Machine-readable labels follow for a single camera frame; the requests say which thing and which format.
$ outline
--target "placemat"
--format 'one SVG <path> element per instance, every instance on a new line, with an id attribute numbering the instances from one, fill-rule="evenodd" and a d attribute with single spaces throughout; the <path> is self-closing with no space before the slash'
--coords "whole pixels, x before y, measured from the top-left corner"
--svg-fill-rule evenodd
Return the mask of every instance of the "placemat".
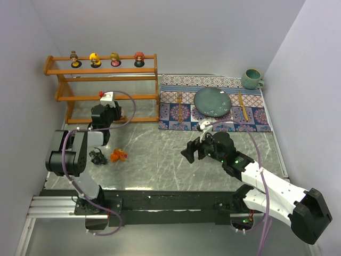
<path id="1" fill-rule="evenodd" d="M 260 90 L 246 90 L 241 86 L 239 78 L 205 77 L 205 76 L 176 76 L 162 75 L 159 111 L 159 129 L 196 131 L 197 124 L 201 120 L 215 122 L 223 119 L 236 119 L 244 124 L 243 127 L 233 122 L 225 122 L 213 125 L 212 131 L 243 132 L 248 129 L 251 132 L 270 132 L 270 126 L 264 109 L 264 102 Z M 203 87 L 218 87 L 227 93 L 232 101 L 229 113 L 220 118 L 207 117 L 198 112 L 194 106 L 194 96 Z M 238 91 L 249 118 L 246 121 L 239 106 Z M 182 93 L 182 117 L 183 122 L 178 122 L 179 104 L 177 93 Z"/>

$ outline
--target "mug handle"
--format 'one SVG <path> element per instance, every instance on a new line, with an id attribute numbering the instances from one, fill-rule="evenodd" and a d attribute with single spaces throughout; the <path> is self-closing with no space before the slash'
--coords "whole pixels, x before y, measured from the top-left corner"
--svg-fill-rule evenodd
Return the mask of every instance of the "mug handle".
<path id="1" fill-rule="evenodd" d="M 258 88 L 264 88 L 264 86 L 265 86 L 265 82 L 263 81 L 263 80 L 259 80 L 259 82 L 258 82 Z"/>

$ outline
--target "wooden shelf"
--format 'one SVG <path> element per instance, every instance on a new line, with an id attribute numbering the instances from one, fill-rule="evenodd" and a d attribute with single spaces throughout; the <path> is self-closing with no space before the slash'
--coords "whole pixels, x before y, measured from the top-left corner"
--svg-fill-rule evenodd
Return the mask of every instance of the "wooden shelf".
<path id="1" fill-rule="evenodd" d="M 155 80 L 155 76 L 115 76 L 115 77 L 75 77 L 65 78 L 64 82 L 109 82 Z"/>
<path id="2" fill-rule="evenodd" d="M 131 95 L 134 100 L 156 100 L 154 94 L 141 94 Z M 130 100 L 127 95 L 115 95 L 116 100 Z M 87 101 L 87 100 L 100 100 L 99 96 L 72 96 L 72 97 L 59 97 L 58 101 Z"/>
<path id="3" fill-rule="evenodd" d="M 114 123 L 123 123 L 128 121 L 129 119 L 123 119 L 120 121 L 114 121 Z M 158 117 L 134 117 L 132 119 L 132 122 L 157 122 L 158 121 Z M 92 120 L 91 118 L 88 119 L 70 119 L 68 124 L 89 124 L 91 123 Z"/>
<path id="4" fill-rule="evenodd" d="M 47 75 L 72 75 L 72 74 L 117 74 L 117 73 L 154 73 L 153 68 L 93 68 L 93 69 L 51 69 Z"/>
<path id="5" fill-rule="evenodd" d="M 122 62 L 124 60 L 134 60 L 134 56 L 120 56 Z M 78 57 L 79 60 L 89 60 L 89 57 Z M 109 60 L 109 56 L 100 56 L 101 60 Z M 132 95 L 134 100 L 156 100 L 157 116 L 156 117 L 136 117 L 132 122 L 157 122 L 159 120 L 159 89 L 158 89 L 158 68 L 157 68 L 157 56 L 147 55 L 145 59 L 152 59 L 154 63 L 153 68 L 92 68 L 92 69 L 59 69 L 56 64 L 57 61 L 70 62 L 69 57 L 53 57 L 48 56 L 44 65 L 44 74 L 46 76 L 56 75 L 58 78 L 58 88 L 55 94 L 56 101 L 66 101 L 68 105 L 67 113 L 65 116 L 66 124 L 88 124 L 91 119 L 72 119 L 72 112 L 74 110 L 76 101 L 92 101 L 99 100 L 99 96 L 74 96 L 72 88 L 68 82 L 111 82 L 111 81 L 146 81 L 155 80 L 155 93 L 154 94 L 137 94 Z M 75 77 L 65 78 L 64 75 L 73 74 L 124 74 L 124 73 L 149 73 L 146 75 L 135 76 L 111 76 L 111 77 Z M 98 87 L 98 92 L 105 91 Z M 126 95 L 115 95 L 116 100 L 129 100 Z"/>

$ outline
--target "ceramic mug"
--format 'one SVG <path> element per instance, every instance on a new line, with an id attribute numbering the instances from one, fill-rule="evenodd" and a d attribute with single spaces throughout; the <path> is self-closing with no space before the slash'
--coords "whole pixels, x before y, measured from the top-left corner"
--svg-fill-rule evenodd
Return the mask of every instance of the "ceramic mug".
<path id="1" fill-rule="evenodd" d="M 246 89 L 263 88 L 265 82 L 261 80 L 261 72 L 256 69 L 248 69 L 241 77 L 241 84 Z"/>

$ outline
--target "red-haired figurine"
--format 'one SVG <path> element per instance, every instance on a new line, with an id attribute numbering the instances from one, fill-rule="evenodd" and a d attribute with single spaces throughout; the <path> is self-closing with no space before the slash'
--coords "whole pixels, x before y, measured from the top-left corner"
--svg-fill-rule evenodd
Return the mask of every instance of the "red-haired figurine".
<path id="1" fill-rule="evenodd" d="M 143 52 L 136 52 L 134 55 L 135 63 L 134 66 L 136 68 L 142 68 L 144 66 L 144 54 Z"/>

